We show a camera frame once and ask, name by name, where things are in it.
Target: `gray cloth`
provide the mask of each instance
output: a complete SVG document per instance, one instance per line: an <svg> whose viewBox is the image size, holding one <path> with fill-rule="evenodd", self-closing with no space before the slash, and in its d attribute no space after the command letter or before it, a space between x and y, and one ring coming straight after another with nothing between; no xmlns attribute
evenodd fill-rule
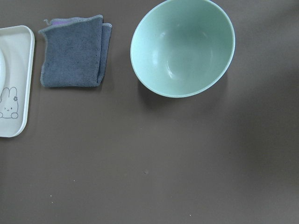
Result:
<svg viewBox="0 0 299 224"><path fill-rule="evenodd" d="M45 87L98 86L105 74L112 26L103 17L53 19L46 40L41 83Z"/></svg>

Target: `white tray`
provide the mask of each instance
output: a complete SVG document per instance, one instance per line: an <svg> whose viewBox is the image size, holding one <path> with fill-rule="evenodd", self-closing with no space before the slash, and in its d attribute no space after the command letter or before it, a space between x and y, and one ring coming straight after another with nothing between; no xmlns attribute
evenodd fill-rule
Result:
<svg viewBox="0 0 299 224"><path fill-rule="evenodd" d="M26 26L0 28L6 73L0 90L0 137L20 134L28 115L34 34Z"/></svg>

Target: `brown tabletop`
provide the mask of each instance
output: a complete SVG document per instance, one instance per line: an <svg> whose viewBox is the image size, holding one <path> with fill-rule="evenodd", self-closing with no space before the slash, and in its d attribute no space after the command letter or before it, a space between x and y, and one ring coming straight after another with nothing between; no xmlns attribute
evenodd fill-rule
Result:
<svg viewBox="0 0 299 224"><path fill-rule="evenodd" d="M1 224L299 223L299 4L215 0L236 35L210 89L173 99L130 62L161 0L2 0L0 28L35 34L28 123L0 138ZM100 87L41 86L44 19L113 25Z"/></svg>

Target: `cartoon rabbit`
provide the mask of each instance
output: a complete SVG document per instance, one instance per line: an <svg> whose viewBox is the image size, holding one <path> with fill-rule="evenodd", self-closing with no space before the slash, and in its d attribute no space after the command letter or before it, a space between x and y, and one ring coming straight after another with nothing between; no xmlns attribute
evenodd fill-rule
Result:
<svg viewBox="0 0 299 224"><path fill-rule="evenodd" d="M0 118L18 118L18 97L17 89L4 88L0 97Z"/></svg>

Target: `bowl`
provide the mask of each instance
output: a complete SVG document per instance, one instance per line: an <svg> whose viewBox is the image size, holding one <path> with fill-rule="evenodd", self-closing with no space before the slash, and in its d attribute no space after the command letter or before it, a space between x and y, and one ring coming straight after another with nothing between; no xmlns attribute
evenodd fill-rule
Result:
<svg viewBox="0 0 299 224"><path fill-rule="evenodd" d="M226 13L209 0L167 0L140 21L131 42L138 79L166 97L198 94L227 70L235 33Z"/></svg>

